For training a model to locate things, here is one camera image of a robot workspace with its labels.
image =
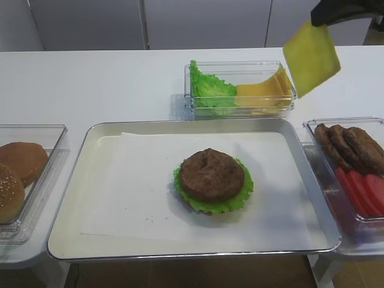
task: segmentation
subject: red tomato slice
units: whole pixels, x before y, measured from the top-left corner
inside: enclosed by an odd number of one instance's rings
[[[347,174],[347,179],[368,216],[381,217],[383,213],[375,206],[368,191],[364,188],[364,176],[357,171],[351,171]]]
[[[365,177],[364,184],[365,189],[368,191],[368,194],[374,204],[382,212],[384,212],[384,179],[379,176],[369,174]]]
[[[351,184],[347,180],[347,175],[342,168],[336,170],[337,178],[340,181],[340,184],[344,191],[346,192],[349,200],[351,201],[353,207],[355,207],[357,213],[363,217],[368,217],[368,213],[365,211],[364,207],[361,205],[356,193],[354,192]]]

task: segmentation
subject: food container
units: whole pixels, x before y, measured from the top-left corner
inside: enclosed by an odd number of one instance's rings
[[[344,192],[336,174],[336,166],[331,163],[323,153],[320,145],[314,138],[314,129],[319,124],[331,127],[340,124],[344,128],[359,127],[364,129],[377,143],[384,146],[383,119],[375,117],[366,118],[336,118],[316,119],[303,124],[307,135],[303,142],[304,150],[311,166],[323,188],[335,218],[344,232],[349,235],[384,235],[383,218],[364,218],[359,215]]]
[[[1,125],[0,146],[11,142],[40,144],[48,161],[40,176],[25,187],[25,201],[15,218],[0,224],[0,244],[22,244],[30,237],[69,151],[64,125]]]
[[[232,85],[260,84],[278,72],[283,78],[282,93],[275,96],[260,94],[235,97],[198,97],[194,94],[190,79],[190,65],[185,66],[185,111],[195,120],[214,118],[282,118],[294,108],[296,91],[279,61],[247,62],[198,62],[202,74],[213,74]]]

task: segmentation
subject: cooked patty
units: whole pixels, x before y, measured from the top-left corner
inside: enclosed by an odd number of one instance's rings
[[[206,203],[232,198],[244,185],[244,171],[236,160],[211,148],[186,159],[179,175],[184,191]]]
[[[344,131],[344,138],[371,173],[384,174],[384,150],[367,132],[351,127]]]
[[[320,143],[325,155],[327,155],[335,165],[341,167],[345,172],[351,171],[353,167],[342,158],[329,140],[328,130],[329,128],[324,124],[319,124],[314,130],[316,140]]]
[[[370,168],[360,159],[359,155],[344,139],[345,128],[340,125],[334,125],[328,130],[328,136],[331,143],[335,146],[337,152],[349,163],[355,170],[362,174],[370,173]]]

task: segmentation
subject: white countertop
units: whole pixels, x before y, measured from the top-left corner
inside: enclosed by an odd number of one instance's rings
[[[296,128],[314,118],[384,117],[384,46],[337,51],[341,71],[296,101],[288,117]],[[32,236],[20,246],[1,246],[0,268],[32,265],[46,249],[52,220],[89,127],[109,121],[185,119],[184,65],[191,59],[280,60],[286,67],[280,48],[0,53],[0,124],[65,124],[71,149]],[[382,247],[384,254],[384,242],[361,246],[356,249]]]

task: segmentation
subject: cabinet door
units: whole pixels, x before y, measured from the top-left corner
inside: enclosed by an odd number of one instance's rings
[[[30,0],[47,50],[144,49],[139,0]]]
[[[0,52],[39,51],[38,36],[26,0],[0,0]]]
[[[145,0],[150,49],[264,47],[271,0]]]
[[[281,47],[306,21],[319,0],[273,0],[266,47]],[[371,19],[334,24],[329,31],[338,46],[362,45]]]

